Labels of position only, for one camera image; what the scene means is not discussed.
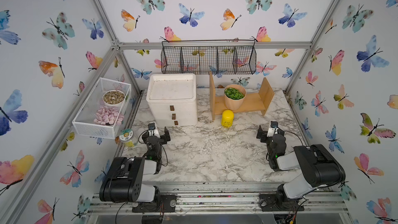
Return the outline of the white drawer cabinet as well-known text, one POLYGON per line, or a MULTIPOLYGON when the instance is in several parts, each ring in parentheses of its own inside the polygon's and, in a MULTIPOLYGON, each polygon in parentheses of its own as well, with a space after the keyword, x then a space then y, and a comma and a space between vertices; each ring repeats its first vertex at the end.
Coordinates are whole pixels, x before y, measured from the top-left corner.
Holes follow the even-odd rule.
POLYGON ((194 74, 157 74, 149 80, 146 101, 159 127, 198 124, 194 74))

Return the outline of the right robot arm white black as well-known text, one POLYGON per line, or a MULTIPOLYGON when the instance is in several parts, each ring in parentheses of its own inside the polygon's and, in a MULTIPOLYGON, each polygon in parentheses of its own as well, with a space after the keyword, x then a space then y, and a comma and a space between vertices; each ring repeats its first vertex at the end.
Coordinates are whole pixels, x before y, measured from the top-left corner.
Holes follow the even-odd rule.
POLYGON ((302 207, 299 200, 319 188, 328 188, 342 183, 346 174, 338 161, 323 145, 295 146, 293 152, 286 153, 285 131, 278 122, 272 121, 269 129, 257 130, 257 139, 266 144, 266 160, 275 172, 300 169, 301 174, 288 183, 278 186, 275 193, 260 195, 261 208, 286 211, 302 207))

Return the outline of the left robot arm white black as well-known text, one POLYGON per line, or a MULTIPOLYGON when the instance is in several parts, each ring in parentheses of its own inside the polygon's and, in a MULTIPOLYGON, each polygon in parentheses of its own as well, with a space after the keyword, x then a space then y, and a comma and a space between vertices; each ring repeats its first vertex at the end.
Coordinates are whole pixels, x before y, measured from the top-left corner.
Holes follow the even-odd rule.
POLYGON ((140 135, 147 151, 141 157, 116 157, 102 182, 99 199, 113 203, 152 203, 159 195, 155 186, 143 183, 145 175, 156 175, 162 167, 168 166, 169 159, 164 145, 170 140, 170 132, 164 128, 164 134, 157 136, 154 123, 140 135))

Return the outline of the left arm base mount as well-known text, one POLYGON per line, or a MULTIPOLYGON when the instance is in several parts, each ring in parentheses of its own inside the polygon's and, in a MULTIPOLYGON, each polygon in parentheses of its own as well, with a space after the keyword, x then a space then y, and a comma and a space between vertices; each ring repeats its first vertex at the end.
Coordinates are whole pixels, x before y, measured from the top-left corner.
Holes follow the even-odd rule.
POLYGON ((139 202, 132 208, 133 213, 174 213, 177 205, 176 195, 157 194, 152 202, 139 202))

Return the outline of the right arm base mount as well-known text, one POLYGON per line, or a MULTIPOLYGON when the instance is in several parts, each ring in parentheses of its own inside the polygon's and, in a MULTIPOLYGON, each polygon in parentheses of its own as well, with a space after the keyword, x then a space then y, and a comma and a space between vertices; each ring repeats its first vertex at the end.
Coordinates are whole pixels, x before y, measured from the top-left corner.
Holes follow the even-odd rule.
POLYGON ((299 204, 298 199, 289 199, 278 194, 259 195, 259 206, 263 212, 304 211, 304 207, 299 204))

